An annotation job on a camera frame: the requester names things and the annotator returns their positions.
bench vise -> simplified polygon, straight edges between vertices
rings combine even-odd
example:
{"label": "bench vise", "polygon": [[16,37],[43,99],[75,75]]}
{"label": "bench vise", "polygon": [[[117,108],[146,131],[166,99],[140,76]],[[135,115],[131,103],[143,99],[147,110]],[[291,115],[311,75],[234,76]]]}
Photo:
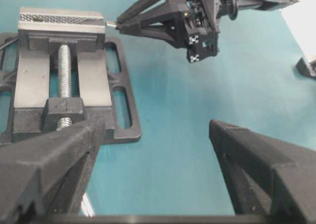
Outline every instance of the bench vise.
{"label": "bench vise", "polygon": [[[12,35],[0,35],[2,42],[8,36]],[[0,86],[0,91],[14,95],[8,128],[0,135],[0,143],[18,142],[96,117],[106,121],[105,144],[139,140],[141,129],[122,46],[115,38],[105,38],[99,12],[21,8],[17,71],[11,73],[13,83],[3,80],[4,86]],[[119,74],[108,69],[106,47],[117,50]],[[55,97],[50,91],[57,72]],[[125,94],[132,124],[129,129],[118,125],[116,90]]]}

screw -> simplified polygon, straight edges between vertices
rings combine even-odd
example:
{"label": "screw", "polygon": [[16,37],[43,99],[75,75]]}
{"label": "screw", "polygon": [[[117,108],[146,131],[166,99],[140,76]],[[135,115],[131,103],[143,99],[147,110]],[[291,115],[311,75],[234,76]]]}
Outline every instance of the screw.
{"label": "screw", "polygon": [[184,13],[183,13],[183,15],[185,16],[185,17],[188,17],[189,16],[189,12],[188,11],[185,11]]}
{"label": "screw", "polygon": [[[58,50],[58,97],[71,97],[71,57],[70,48],[62,45]],[[57,122],[57,131],[72,125],[70,118],[61,118]]]}

vise fixed jaw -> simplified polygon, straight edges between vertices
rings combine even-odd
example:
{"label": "vise fixed jaw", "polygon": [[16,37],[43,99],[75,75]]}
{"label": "vise fixed jaw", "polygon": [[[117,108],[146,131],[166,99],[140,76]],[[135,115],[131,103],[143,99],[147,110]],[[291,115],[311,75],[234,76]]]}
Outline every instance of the vise fixed jaw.
{"label": "vise fixed jaw", "polygon": [[[117,52],[122,69],[119,79],[107,69],[105,46],[109,40],[105,40],[101,13],[23,7],[18,37],[11,141],[0,143],[18,142],[56,130],[62,118],[77,123],[96,117],[106,121],[105,144],[139,140],[140,125],[122,52]],[[122,51],[118,40],[111,41],[117,51]],[[61,46],[69,49],[67,56],[61,56]],[[74,83],[68,83],[70,91],[71,84],[78,87],[77,97],[70,94],[50,98],[51,75],[58,71],[62,57],[69,58],[69,72],[78,77]],[[61,80],[59,92],[64,86]],[[118,86],[125,91],[129,116],[133,119],[126,131],[119,128],[116,120],[113,96]]]}

black cable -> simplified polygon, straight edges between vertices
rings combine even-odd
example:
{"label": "black cable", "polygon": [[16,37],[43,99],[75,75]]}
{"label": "black cable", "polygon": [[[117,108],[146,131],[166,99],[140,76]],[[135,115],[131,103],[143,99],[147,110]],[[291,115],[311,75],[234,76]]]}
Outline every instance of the black cable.
{"label": "black cable", "polygon": [[0,45],[0,51],[5,49],[7,46],[17,42],[18,40],[19,40],[19,37],[14,37],[11,40],[8,40],[7,42],[3,43],[2,45]]}

blue tabletop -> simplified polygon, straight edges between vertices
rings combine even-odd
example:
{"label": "blue tabletop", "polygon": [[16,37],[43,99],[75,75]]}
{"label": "blue tabletop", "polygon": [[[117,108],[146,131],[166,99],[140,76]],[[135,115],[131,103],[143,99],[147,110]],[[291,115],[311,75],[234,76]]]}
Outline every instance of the blue tabletop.
{"label": "blue tabletop", "polygon": [[[19,8],[100,11],[115,20],[136,0],[0,0],[0,32]],[[220,25],[220,53],[189,64],[163,41],[119,36],[143,136],[102,146],[88,194],[97,214],[229,215],[233,208],[208,138],[213,118],[316,148],[315,87],[298,74],[302,52],[279,11],[239,12]],[[14,47],[6,64],[14,64]],[[0,99],[2,123],[8,99]]]}

